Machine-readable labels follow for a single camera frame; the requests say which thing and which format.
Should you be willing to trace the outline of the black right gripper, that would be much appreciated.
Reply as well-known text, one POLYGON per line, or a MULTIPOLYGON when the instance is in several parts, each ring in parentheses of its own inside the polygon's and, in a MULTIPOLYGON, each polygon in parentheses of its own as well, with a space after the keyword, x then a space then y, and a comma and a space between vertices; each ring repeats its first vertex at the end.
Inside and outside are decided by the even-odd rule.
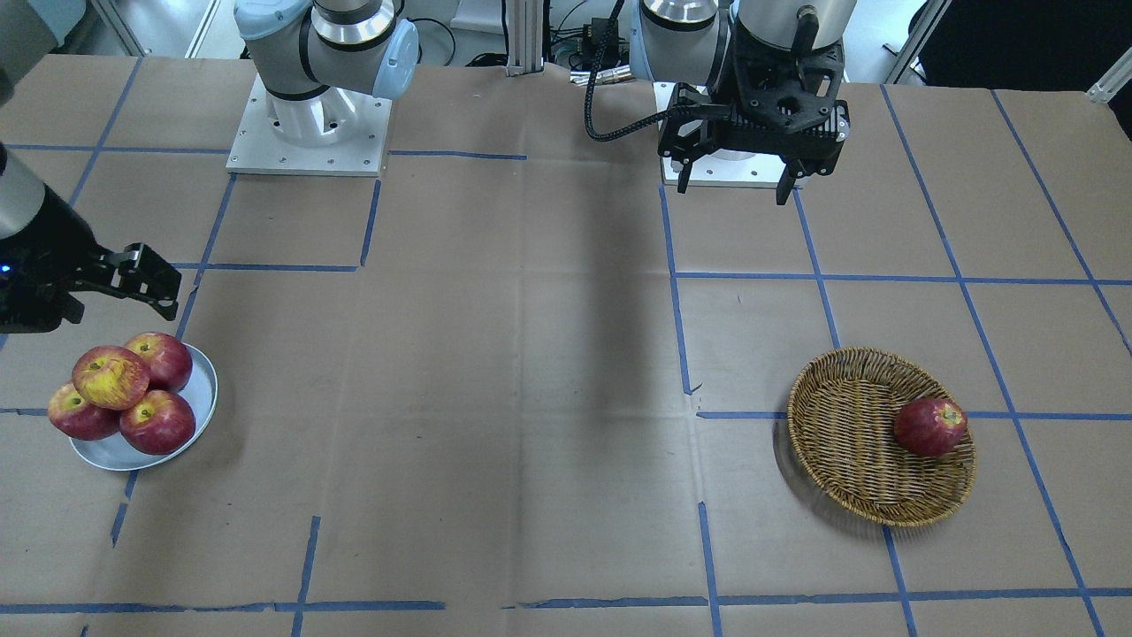
POLYGON ((51 187, 41 190, 28 225, 3 240, 1 332, 41 334, 65 321, 82 322, 85 307, 72 293, 130 299, 149 305, 165 321, 177 318, 180 272, 146 243, 98 257, 88 222, 51 187), (88 265, 88 279, 74 281, 88 265))

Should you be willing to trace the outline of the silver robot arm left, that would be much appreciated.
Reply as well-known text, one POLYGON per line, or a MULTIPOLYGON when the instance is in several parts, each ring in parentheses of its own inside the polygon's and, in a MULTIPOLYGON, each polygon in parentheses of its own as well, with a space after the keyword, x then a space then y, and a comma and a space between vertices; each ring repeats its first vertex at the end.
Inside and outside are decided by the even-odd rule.
POLYGON ((782 162, 777 204, 808 177, 837 170, 852 132, 844 29, 854 1, 635 1, 631 68, 671 83, 657 152, 677 169, 721 150, 782 162))

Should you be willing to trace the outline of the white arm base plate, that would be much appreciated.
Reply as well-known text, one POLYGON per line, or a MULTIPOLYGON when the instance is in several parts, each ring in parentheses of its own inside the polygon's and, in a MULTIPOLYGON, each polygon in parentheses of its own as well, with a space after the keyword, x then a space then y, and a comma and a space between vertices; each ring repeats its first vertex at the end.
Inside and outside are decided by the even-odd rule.
MULTIPOLYGON (((667 109, 675 83, 654 83, 654 100, 659 111, 667 109)), ((683 124, 679 134, 694 134, 700 122, 683 124)), ((664 186, 678 186, 683 163, 672 157, 660 157, 664 186)), ((775 189, 782 177, 784 161, 772 154, 746 150, 715 150, 691 163, 691 187, 746 187, 775 189)))
POLYGON ((258 177, 377 178, 392 106, 389 100, 342 88, 283 100, 256 78, 226 167, 258 177))

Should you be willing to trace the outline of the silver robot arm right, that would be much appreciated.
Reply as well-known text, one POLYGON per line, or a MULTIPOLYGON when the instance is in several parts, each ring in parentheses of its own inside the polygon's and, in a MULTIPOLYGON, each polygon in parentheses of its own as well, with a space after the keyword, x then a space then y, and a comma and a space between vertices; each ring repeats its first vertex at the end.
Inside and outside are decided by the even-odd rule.
MULTIPOLYGON (((419 60, 419 33, 391 1, 238 1, 233 16, 278 136, 307 148, 348 129, 351 96, 403 96, 419 60)), ((19 157, 3 150, 1 165, 5 334, 82 322, 77 293, 134 299, 175 318, 181 274, 165 258, 146 243, 106 249, 19 157)))

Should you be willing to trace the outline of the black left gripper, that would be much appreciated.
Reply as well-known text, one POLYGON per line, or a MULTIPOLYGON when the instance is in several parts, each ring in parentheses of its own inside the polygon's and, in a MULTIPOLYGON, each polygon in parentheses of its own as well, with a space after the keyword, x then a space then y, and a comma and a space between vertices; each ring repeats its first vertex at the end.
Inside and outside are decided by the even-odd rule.
POLYGON ((694 163, 722 149, 784 161, 779 206, 799 179, 833 173, 850 124, 848 104, 837 97, 844 49, 838 42, 820 48, 818 28, 818 23, 788 23, 780 49, 732 23, 720 72, 707 88, 676 85, 658 154, 679 162, 678 193, 687 192, 694 163), (679 134, 694 120, 700 122, 694 134, 679 134))

